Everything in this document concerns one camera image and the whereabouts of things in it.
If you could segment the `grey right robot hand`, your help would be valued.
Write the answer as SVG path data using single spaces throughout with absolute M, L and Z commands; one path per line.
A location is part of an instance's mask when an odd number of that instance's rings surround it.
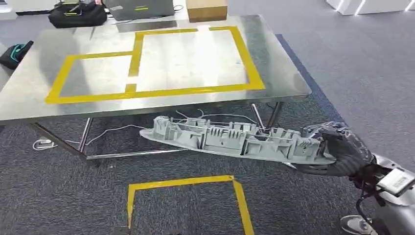
M 365 143 L 343 122 L 325 122 L 303 128 L 308 137 L 323 140 L 328 153 L 336 161 L 327 165 L 294 164 L 292 166 L 305 174 L 321 176 L 351 176 L 374 160 L 374 155 Z

